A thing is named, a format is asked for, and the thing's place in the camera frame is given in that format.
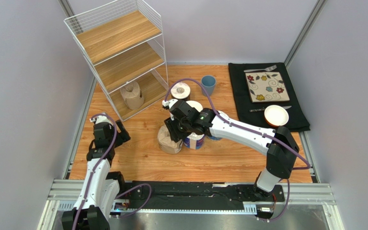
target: gray wall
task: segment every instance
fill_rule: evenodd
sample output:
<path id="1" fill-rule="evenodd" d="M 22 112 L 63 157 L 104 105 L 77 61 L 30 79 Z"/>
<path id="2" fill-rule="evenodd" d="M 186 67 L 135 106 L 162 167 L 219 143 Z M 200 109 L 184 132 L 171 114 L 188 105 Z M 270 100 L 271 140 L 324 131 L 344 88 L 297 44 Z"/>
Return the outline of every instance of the gray wall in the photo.
<path id="1" fill-rule="evenodd" d="M 346 229 L 368 229 L 368 1 L 328 0 L 289 73 Z"/>
<path id="2" fill-rule="evenodd" d="M 82 13 L 112 0 L 69 0 Z M 145 0 L 163 22 L 168 62 L 284 61 L 316 0 Z"/>
<path id="3" fill-rule="evenodd" d="M 34 230 L 92 75 L 56 0 L 0 0 L 0 229 Z"/>

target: white wire frame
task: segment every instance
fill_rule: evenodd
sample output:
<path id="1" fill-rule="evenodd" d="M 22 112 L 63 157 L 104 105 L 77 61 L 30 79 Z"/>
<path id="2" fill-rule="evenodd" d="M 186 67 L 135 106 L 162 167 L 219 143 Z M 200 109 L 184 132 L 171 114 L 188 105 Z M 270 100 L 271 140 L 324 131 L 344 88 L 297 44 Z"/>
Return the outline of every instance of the white wire frame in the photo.
<path id="1" fill-rule="evenodd" d="M 142 13 L 151 23 L 154 24 L 154 26 L 156 26 L 161 33 L 157 34 L 153 37 L 150 37 L 149 39 L 136 44 L 135 46 L 129 47 L 128 49 L 123 50 L 122 52 L 119 52 L 117 54 L 112 55 L 111 57 L 93 64 L 92 61 L 89 58 L 89 55 L 87 54 L 85 48 L 83 47 L 83 45 L 81 44 L 81 42 L 79 41 L 79 39 L 77 38 L 77 35 L 80 33 L 83 33 L 85 31 L 88 31 L 90 29 L 93 29 L 97 26 L 100 26 L 102 24 L 105 24 L 107 22 L 110 22 L 112 20 L 115 20 L 117 18 L 123 17 L 129 13 L 132 13 L 134 11 L 140 11 L 140 13 Z M 97 79 L 97 82 L 99 83 L 99 85 L 101 86 L 107 100 L 109 101 L 109 103 L 111 104 L 111 106 L 113 107 L 113 109 L 116 111 L 117 115 L 121 118 L 119 112 L 117 111 L 115 104 L 112 101 L 112 98 L 110 96 L 111 93 L 114 93 L 115 91 L 119 90 L 121 87 L 123 87 L 124 85 L 128 84 L 129 82 L 132 82 L 134 80 L 137 80 L 138 78 L 144 76 L 146 73 L 152 72 L 154 77 L 156 77 L 156 79 L 160 82 L 160 84 L 163 85 L 164 88 L 168 88 L 168 72 L 167 72 L 167 61 L 166 61 L 166 53 L 165 53 L 165 49 L 164 49 L 164 36 L 162 33 L 162 22 L 161 22 L 161 15 L 159 13 L 157 13 L 151 6 L 149 6 L 145 1 L 143 0 L 115 0 L 112 1 L 108 4 L 105 4 L 103 6 L 97 7 L 95 9 L 92 9 L 90 11 L 87 12 L 83 12 L 80 14 L 77 14 L 75 16 L 66 18 L 64 20 L 64 23 L 67 25 L 69 31 L 72 34 L 73 39 L 75 40 L 76 44 L 79 46 L 86 62 L 89 65 L 89 68 L 91 69 L 92 73 L 94 74 L 95 78 Z M 160 43 L 158 43 L 155 38 L 156 37 L 162 37 L 162 45 Z M 96 71 L 95 66 L 103 63 L 111 58 L 114 58 L 117 55 L 120 55 L 136 46 L 139 46 L 143 43 L 147 42 L 151 48 L 154 49 L 154 51 L 163 59 L 163 63 L 161 63 L 160 65 L 153 67 L 151 69 L 149 69 L 148 71 L 146 71 L 143 74 L 140 74 L 139 76 L 136 76 L 134 79 L 131 79 L 127 82 L 125 82 L 124 84 L 122 84 L 121 86 L 119 86 L 117 89 L 112 90 L 111 92 L 108 92 L 107 89 L 105 88 L 98 72 Z M 157 67 L 160 67 L 161 65 L 165 65 L 165 69 L 166 69 L 166 76 L 165 79 L 155 70 Z"/>

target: black placemat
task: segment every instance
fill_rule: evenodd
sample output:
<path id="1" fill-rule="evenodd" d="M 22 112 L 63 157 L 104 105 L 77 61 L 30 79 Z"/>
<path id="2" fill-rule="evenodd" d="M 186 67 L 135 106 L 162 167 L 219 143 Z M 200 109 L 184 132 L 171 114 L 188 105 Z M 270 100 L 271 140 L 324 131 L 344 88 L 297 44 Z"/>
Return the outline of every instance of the black placemat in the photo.
<path id="1" fill-rule="evenodd" d="M 289 95 L 290 101 L 288 102 L 270 102 L 270 103 L 252 103 L 249 96 L 249 89 L 245 79 L 246 69 L 264 69 L 269 66 L 277 65 L 277 69 L 273 72 L 279 72 L 282 76 L 283 82 L 287 93 Z M 286 70 L 284 63 L 259 63 L 259 64 L 228 64 L 230 71 L 230 79 L 232 85 L 232 92 L 234 94 L 234 100 L 236 105 L 236 111 L 238 113 L 238 118 L 240 121 L 253 126 L 259 126 L 264 128 L 272 128 L 265 121 L 264 112 L 253 112 L 250 113 L 250 109 L 260 109 L 263 107 L 268 107 L 270 105 L 276 104 L 279 106 L 289 106 L 292 107 L 287 109 L 289 113 L 289 121 L 285 125 L 286 128 L 293 132 L 308 131 L 310 130 L 310 124 L 304 116 L 302 109 L 300 108 L 298 99 L 296 97 L 295 90 L 293 89 L 292 82 Z"/>

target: wooden table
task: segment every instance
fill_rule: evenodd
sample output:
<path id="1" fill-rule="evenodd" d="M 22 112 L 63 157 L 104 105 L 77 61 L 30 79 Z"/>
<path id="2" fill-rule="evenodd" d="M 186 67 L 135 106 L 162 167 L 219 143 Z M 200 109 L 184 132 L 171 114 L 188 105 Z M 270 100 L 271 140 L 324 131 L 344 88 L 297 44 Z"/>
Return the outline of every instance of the wooden table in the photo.
<path id="1" fill-rule="evenodd" d="M 205 75 L 217 78 L 217 85 L 211 99 L 216 109 L 229 117 L 238 119 L 232 95 L 228 66 L 168 66 L 169 84 L 182 78 L 198 81 Z M 193 82 L 186 82 L 191 87 L 191 100 L 210 107 L 208 100 L 201 94 L 201 89 Z M 266 165 L 266 157 L 244 145 L 227 139 L 212 141 L 206 138 L 199 150 L 183 146 L 176 155 L 160 150 L 157 133 L 168 118 L 169 112 L 162 109 L 158 102 L 124 122 L 131 140 L 115 149 L 111 171 L 121 171 L 125 180 L 140 181 L 193 181 L 193 182 L 254 182 L 259 172 Z M 93 125 L 89 118 L 97 113 L 106 112 L 115 120 L 117 115 L 96 86 L 92 103 L 88 111 L 77 154 L 70 173 L 70 179 L 84 179 L 86 174 L 86 154 L 93 139 Z M 298 133 L 293 133 L 300 154 L 303 154 Z M 295 166 L 304 166 L 299 159 Z M 292 183 L 311 183 L 308 170 L 294 171 Z"/>

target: fork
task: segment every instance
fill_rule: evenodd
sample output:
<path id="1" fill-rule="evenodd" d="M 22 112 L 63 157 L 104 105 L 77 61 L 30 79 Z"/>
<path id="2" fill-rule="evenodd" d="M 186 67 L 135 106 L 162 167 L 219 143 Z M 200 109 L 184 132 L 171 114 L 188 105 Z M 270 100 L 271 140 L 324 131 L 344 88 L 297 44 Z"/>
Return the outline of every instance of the fork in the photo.
<path id="1" fill-rule="evenodd" d="M 253 71 L 258 71 L 258 70 L 265 70 L 266 72 L 270 72 L 270 71 L 272 71 L 276 68 L 277 68 L 277 66 L 274 65 L 274 66 L 270 66 L 270 67 L 265 68 L 265 69 L 247 69 L 247 70 L 244 70 L 244 72 L 247 73 L 247 72 L 253 72 Z"/>

